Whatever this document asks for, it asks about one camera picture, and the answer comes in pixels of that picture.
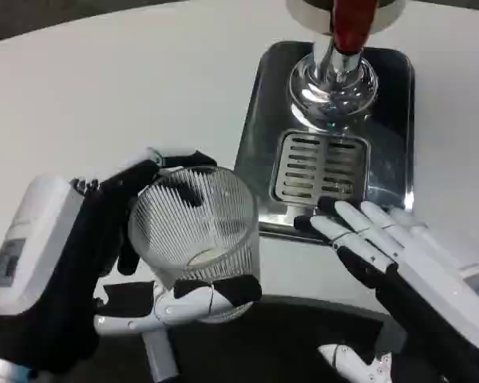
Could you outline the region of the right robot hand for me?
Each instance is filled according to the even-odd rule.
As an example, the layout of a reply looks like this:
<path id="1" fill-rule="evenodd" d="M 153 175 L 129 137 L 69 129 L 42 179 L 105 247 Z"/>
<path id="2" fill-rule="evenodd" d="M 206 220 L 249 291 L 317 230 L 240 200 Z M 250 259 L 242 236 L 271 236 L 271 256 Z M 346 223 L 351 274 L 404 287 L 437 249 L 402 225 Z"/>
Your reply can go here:
<path id="1" fill-rule="evenodd" d="M 326 344 L 326 363 L 349 382 L 479 382 L 479 246 L 398 207 L 328 198 L 319 206 L 332 216 L 301 215 L 294 228 L 331 247 L 418 348 L 366 361 Z"/>

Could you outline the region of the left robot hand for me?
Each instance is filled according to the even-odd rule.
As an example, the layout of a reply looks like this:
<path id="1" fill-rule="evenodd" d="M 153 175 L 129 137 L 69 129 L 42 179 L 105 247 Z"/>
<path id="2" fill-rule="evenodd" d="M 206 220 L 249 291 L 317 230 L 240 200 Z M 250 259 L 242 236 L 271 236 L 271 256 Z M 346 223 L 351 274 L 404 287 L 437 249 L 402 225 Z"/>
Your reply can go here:
<path id="1" fill-rule="evenodd" d="M 148 148 L 106 180 L 39 176 L 0 248 L 0 382 L 65 374 L 122 334 L 167 381 L 167 328 L 261 295 L 255 197 L 211 157 Z"/>

